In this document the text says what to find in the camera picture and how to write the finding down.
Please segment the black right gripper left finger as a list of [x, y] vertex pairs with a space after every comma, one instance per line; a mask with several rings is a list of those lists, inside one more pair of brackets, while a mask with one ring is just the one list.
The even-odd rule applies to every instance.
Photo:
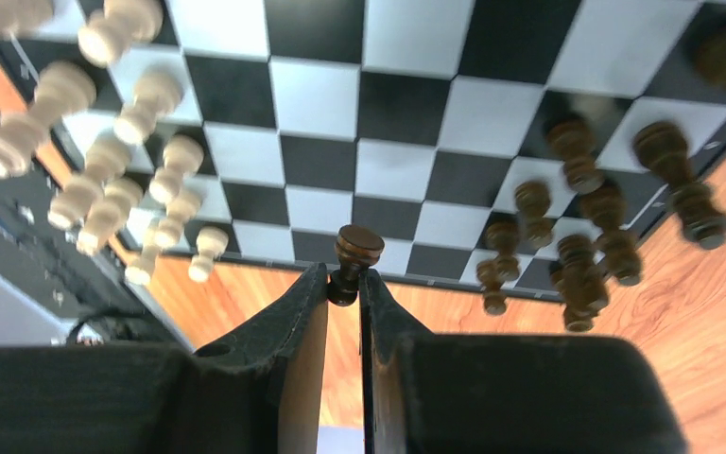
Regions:
[[0, 453], [313, 453], [328, 270], [189, 353], [157, 342], [0, 347]]

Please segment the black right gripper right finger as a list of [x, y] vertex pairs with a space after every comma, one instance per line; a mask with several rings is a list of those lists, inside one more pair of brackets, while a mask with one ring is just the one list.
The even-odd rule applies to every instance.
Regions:
[[645, 356], [614, 337], [436, 334], [359, 284], [369, 453], [685, 453]]

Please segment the dark chess piece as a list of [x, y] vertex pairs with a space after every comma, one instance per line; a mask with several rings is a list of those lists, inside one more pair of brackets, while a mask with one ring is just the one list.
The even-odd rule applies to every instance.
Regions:
[[361, 272], [375, 265], [384, 249], [383, 238], [368, 228], [355, 224], [341, 227], [335, 243], [339, 268], [330, 274], [328, 300], [337, 306], [352, 305]]

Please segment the black white chessboard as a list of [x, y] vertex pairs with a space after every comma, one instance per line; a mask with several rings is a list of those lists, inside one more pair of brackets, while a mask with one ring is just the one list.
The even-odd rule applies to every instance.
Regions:
[[97, 96], [55, 141], [74, 166], [112, 130], [138, 78], [160, 65], [183, 98], [135, 148], [147, 185], [175, 134], [203, 149], [186, 180], [203, 203], [171, 252], [225, 231], [227, 261], [337, 264], [338, 229], [384, 238], [390, 279], [473, 290], [491, 257], [488, 226], [515, 215], [515, 188], [547, 183], [556, 238], [597, 237], [546, 135], [580, 120], [598, 170], [619, 186], [622, 224], [647, 236], [666, 217], [664, 183], [632, 137], [678, 125], [705, 173], [726, 155], [726, 92], [690, 55], [726, 23], [726, 1], [164, 1], [159, 35], [107, 68], [88, 65], [78, 30], [103, 5], [60, 1], [36, 33], [0, 42], [0, 62], [30, 96], [54, 61], [85, 66]]

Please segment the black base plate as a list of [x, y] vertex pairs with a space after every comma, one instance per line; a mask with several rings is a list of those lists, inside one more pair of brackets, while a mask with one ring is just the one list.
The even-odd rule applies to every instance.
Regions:
[[108, 339], [167, 341], [170, 334], [120, 277], [111, 252], [79, 253], [45, 219], [57, 190], [46, 171], [0, 180], [0, 274], [62, 318], [84, 319]]

